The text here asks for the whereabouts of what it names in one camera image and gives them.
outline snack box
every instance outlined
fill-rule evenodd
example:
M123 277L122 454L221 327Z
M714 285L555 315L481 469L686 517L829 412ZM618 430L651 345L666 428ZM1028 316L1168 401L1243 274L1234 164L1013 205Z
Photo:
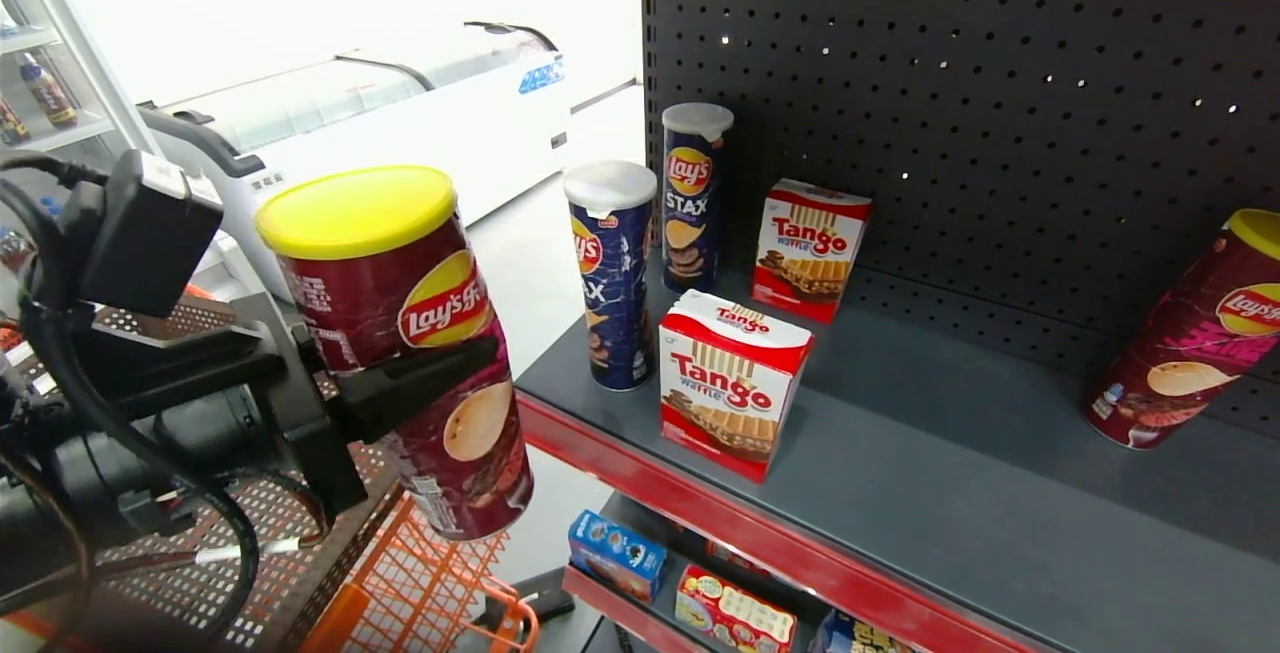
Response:
M723 543L712 540L710 538L707 539L707 544L703 547L703 551L705 551L708 556L713 558L718 558L721 561L724 561L726 563L731 563L732 566L737 566L745 571L751 571L755 575L762 575L765 577L773 577L773 572L769 571L769 568L753 563L751 561L749 561L749 558L744 557L737 551L733 551L732 548L724 545Z
M822 621L818 635L809 644L809 653L928 653L910 648L884 631L859 621L849 613L832 611Z
M751 298L832 321L870 214L872 198L780 181L764 198Z
M591 511L568 529L570 561L622 593L653 603L662 584L667 549Z
M788 653L796 617L690 565L680 576L676 620L740 650Z
M690 289L659 329L662 435L763 483L813 334Z

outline red lay's can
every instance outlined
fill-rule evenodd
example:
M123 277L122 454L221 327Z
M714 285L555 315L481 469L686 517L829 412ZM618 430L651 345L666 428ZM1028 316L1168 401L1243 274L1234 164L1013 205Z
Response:
M507 339L467 245L448 175L375 166L270 198L257 230L325 365L352 374L481 337L492 362L380 439L431 528L472 540L525 511L534 480Z
M1280 335L1280 214L1235 211L1111 365L1085 416L1129 448L1155 448L1240 378Z

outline lay's chip can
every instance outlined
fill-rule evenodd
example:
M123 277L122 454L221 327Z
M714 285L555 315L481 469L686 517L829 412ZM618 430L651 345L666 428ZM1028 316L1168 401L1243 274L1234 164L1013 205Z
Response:
M627 161L599 161L564 174L588 361L595 382L612 391L636 388L654 371L645 256L657 191L653 172Z
M379 446L443 538L474 540L515 522L534 479L507 339L448 175L428 166L329 175L270 198L256 223L334 374L494 339L492 360L422 401Z
M676 292L709 289L719 257L724 132L733 113L713 102L681 102L662 111L662 280Z
M1126 448L1155 448L1277 341L1280 214L1244 207L1157 302L1084 415Z

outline red and white box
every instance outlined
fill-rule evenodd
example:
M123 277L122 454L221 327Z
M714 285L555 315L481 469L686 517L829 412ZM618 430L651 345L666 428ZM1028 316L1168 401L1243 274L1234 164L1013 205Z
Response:
M780 181L764 198L751 298L832 321L870 215L872 198Z
M658 335L662 435L763 483L813 334L690 289Z

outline refrigerator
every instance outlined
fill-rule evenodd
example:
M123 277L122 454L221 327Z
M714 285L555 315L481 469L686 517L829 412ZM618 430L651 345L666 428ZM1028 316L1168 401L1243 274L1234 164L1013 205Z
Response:
M0 0L0 150L50 152L101 170L131 149L163 156L73 1ZM55 216L68 195L38 172L12 172L10 179ZM22 230L4 206L0 227L0 236ZM220 232L192 282L220 298L262 288L236 239ZM0 283L0 309L12 286Z

